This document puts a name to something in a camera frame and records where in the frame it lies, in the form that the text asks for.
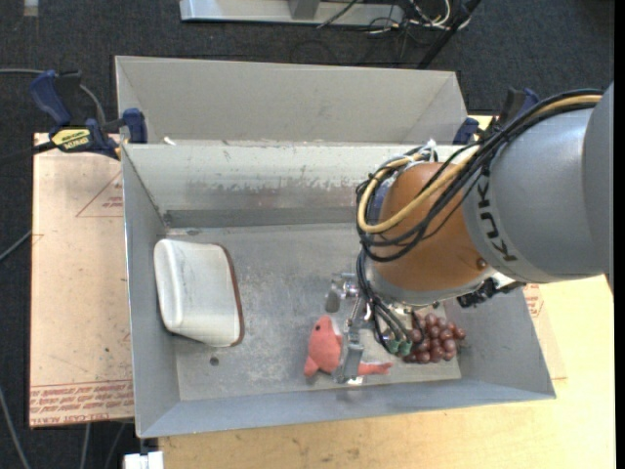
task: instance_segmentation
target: yellow cable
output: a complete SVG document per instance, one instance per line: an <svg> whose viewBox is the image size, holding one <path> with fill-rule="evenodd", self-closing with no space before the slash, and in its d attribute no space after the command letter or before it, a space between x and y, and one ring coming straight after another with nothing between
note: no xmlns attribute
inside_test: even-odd
<svg viewBox="0 0 625 469"><path fill-rule="evenodd" d="M545 107L541 107L531 117L533 118L533 117L538 116L539 114L542 114L542 113L544 113L544 112L546 112L548 110L558 109L559 107L567 107L567 106L570 106L570 105L578 105L580 103L595 103L596 104L596 103L598 103L601 100L601 98L602 98L602 96L599 96L599 95L582 95L582 96L575 96L575 97L568 98L568 99L562 99L560 101L555 101L555 102L553 102L550 105L547 105ZM402 159L399 159L399 160L396 160L396 161L393 161L393 162L387 164L385 166L385 168L383 168L383 169L379 170L378 172L376 172L376 174L374 175L374 177L371 179L371 181L367 185L366 189L364 190L364 193L362 194L362 198L360 199L360 204L358 206L358 212L357 212L358 226L365 233L370 233L370 234L382 233L382 232L392 228L393 226L396 226L397 224L399 224L415 208L417 208L419 205L421 205L434 192L436 192L442 185L444 185L446 182L448 182L453 177L455 177L466 166L466 164L469 161L470 157L465 158L463 161L458 163L455 167L452 167L451 170L448 170L447 172L443 173L434 183L432 183L430 185L429 188L427 188L424 192L422 192L421 194L416 196L412 201L410 201L410 203L405 205L393 217L390 217L389 219L387 219L383 223L379 223L379 224L375 224L375 225L367 224L366 218L365 218L365 211L366 211L367 204L369 202L369 198L371 197L371 194L373 193L373 190L375 188L376 183L382 177L384 177L387 173L391 172L391 170L394 170L397 167L401 167L401 166L403 166L406 163L409 163L411 161L418 161L419 159L423 159L423 157L414 159L414 158L412 158L410 156L406 156L405 158L402 158Z"/></svg>
<svg viewBox="0 0 625 469"><path fill-rule="evenodd" d="M421 205L426 199L428 199L443 184L445 184L447 181L455 177L464 168L468 160L469 158L466 158L465 160L458 163L455 167L452 167L450 170L447 170L445 173L443 173L434 183L432 183L432 185L429 188L427 188L424 192L416 196L412 201L410 201L410 203L408 203L401 210L399 210L393 217L390 217L383 223L371 225L371 224L366 223L366 219L365 219L366 205L369 201L369 197L371 196L371 193L373 192L373 188L375 187L376 180L378 180L379 178L384 176L386 173L391 171L391 169L386 169L386 168L380 170L379 172L375 174L374 178L371 180L367 188L364 190L364 193L362 194L362 198L360 199L360 205L358 206L358 213L357 213L357 220L358 220L359 227L366 233L382 233L386 231L387 229L392 228L393 226L396 226L401 221L403 221L408 216L408 214L410 214L410 212L412 212L415 208ZM405 163L407 162L403 160L397 160L396 162L393 162L390 166L392 166L393 168L396 168Z"/></svg>
<svg viewBox="0 0 625 469"><path fill-rule="evenodd" d="M538 116L539 114L544 113L545 111L549 111L549 110L552 110L552 109L558 109L559 107L566 107L566 106L570 106L570 105L579 105L580 103L594 103L594 104L596 104L601 99L602 99L602 96L594 95L594 94L588 94L588 95L585 95L585 96L575 96L573 98L562 99L560 101L555 101L554 103L551 103L550 105L546 105L545 107L541 107L540 109L538 109L538 111L536 111L532 115L532 118L534 116Z"/></svg>

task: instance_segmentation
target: gray metal bin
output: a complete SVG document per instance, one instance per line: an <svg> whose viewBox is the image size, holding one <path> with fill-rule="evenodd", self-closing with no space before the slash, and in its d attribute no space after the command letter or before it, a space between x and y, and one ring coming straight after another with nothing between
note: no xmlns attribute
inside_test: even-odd
<svg viewBox="0 0 625 469"><path fill-rule="evenodd" d="M520 291L471 309L443 303L468 333L452 362L403 363L364 336L368 360L394 362L389 375L360 385L303 375L332 274L354 270L354 187L415 143L451 141L466 117L453 73L143 58L116 65L120 112L139 108L149 131L148 144L124 145L122 157L140 437L554 396ZM240 344L212 349L166 330L152 259L163 237L229 252Z"/></svg>

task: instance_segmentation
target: metal stand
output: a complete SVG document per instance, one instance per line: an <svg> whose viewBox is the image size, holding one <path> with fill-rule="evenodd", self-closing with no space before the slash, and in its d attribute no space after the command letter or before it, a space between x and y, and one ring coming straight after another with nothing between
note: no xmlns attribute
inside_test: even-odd
<svg viewBox="0 0 625 469"><path fill-rule="evenodd" d="M430 66L430 63L432 62L432 60L438 55L440 50L447 44L449 39L458 30L460 25L471 16L471 14L473 13L473 11L476 9L476 7L479 5L481 1L482 0L469 0L465 5L461 7L460 12L456 14L449 28L441 36L438 37L437 41L434 44L432 44L432 46L426 53L425 57L423 58L423 60L417 66L418 69L426 69Z"/></svg>
<svg viewBox="0 0 625 469"><path fill-rule="evenodd" d="M347 2L321 0L182 0L182 21L246 21L322 24L339 15ZM380 18L401 21L395 5L355 3L332 24L367 26Z"/></svg>

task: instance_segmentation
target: pink toy fish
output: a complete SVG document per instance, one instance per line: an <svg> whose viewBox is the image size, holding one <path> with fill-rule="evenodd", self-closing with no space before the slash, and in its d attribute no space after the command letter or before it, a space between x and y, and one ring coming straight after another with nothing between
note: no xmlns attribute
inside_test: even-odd
<svg viewBox="0 0 625 469"><path fill-rule="evenodd" d="M309 340L309 355L304 365L304 375L312 377L318 370L326 373L332 371L339 365L341 356L341 345L343 336L334 333L332 320L327 315L322 316L314 324L314 329ZM393 364L386 363L361 363L358 366L358 375L369 375L373 373L389 373L389 368Z"/></svg>

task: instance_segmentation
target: orange cylinder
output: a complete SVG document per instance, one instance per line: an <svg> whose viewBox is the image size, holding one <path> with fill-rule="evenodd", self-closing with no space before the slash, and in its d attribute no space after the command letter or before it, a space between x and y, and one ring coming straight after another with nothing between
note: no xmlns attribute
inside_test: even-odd
<svg viewBox="0 0 625 469"><path fill-rule="evenodd" d="M439 162L419 163L400 174L384 197L379 221L383 222L393 217L412 201L441 165ZM383 234L376 234L375 239L393 238L415 227L425 218L447 186L448 184L441 186L408 217ZM425 236L434 232L444 222L439 231L432 237L421 240L412 250L395 261L376 262L374 266L377 272L395 286L413 291L444 290L462 286L480 277L488 266L469 237L462 208L453 210L460 199L460 193L451 199L430 223ZM401 248L393 245L375 247L372 251L376 255L388 257Z"/></svg>

